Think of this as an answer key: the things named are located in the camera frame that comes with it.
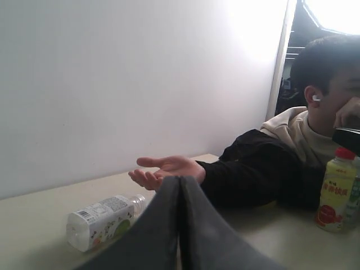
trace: beige hoodie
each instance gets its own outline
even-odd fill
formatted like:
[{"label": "beige hoodie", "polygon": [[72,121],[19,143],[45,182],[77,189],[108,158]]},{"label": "beige hoodie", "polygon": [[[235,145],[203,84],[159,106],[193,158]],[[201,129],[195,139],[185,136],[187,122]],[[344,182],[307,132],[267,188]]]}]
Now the beige hoodie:
[{"label": "beige hoodie", "polygon": [[306,107],[293,107],[263,123],[260,131],[289,145],[305,165],[325,166],[339,146],[308,124]]}]

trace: open palm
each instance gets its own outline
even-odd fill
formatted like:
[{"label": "open palm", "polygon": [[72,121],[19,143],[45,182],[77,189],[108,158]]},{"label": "open palm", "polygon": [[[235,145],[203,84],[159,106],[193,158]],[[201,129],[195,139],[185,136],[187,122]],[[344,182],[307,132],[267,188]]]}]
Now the open palm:
[{"label": "open palm", "polygon": [[205,178],[205,170],[196,161],[184,156],[170,156],[161,159],[141,157],[137,164],[142,167],[158,167],[155,173],[142,170],[129,172],[129,176],[147,190],[157,190],[166,176],[193,176],[199,183]]}]

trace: table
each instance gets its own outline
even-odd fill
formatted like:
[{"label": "table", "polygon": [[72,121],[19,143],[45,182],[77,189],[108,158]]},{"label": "table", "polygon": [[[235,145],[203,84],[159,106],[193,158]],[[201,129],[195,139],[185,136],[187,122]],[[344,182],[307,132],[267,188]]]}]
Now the table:
[{"label": "table", "polygon": [[[194,159],[211,163],[218,158]],[[65,238],[67,215],[116,194],[142,194],[150,201],[155,193],[123,173],[1,200],[0,269],[73,270],[94,257],[111,242],[87,253],[75,250]]]},{"label": "table", "polygon": [[[106,245],[88,253],[71,247],[65,239],[67,214],[114,194],[138,193],[148,200],[154,195],[124,173],[0,201],[0,269],[73,270]],[[221,215],[253,247],[289,269],[360,269],[359,227],[329,233],[315,226],[313,213],[278,207]]]}]

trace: man's hand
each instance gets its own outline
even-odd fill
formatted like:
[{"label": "man's hand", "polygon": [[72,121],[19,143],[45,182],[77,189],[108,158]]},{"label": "man's hand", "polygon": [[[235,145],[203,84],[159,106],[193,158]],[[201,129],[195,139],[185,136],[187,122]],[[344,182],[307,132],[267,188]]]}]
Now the man's hand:
[{"label": "man's hand", "polygon": [[358,125],[359,121],[360,121],[360,98],[353,97],[336,113],[336,120],[334,127],[359,128]]},{"label": "man's hand", "polygon": [[129,172],[129,176],[147,190],[157,190],[166,176],[193,176],[198,183],[205,179],[205,169],[196,161],[184,156],[170,156],[162,159],[141,157],[137,164],[142,167],[158,167],[155,173],[141,170]]}]

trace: man's ear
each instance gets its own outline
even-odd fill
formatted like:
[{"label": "man's ear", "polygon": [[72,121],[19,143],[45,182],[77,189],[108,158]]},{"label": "man's ear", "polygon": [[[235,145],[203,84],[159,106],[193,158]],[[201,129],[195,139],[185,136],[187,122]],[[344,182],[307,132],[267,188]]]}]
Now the man's ear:
[{"label": "man's ear", "polygon": [[323,98],[323,95],[319,88],[309,85],[305,88],[304,95],[308,106],[313,108],[320,107],[320,102]]}]

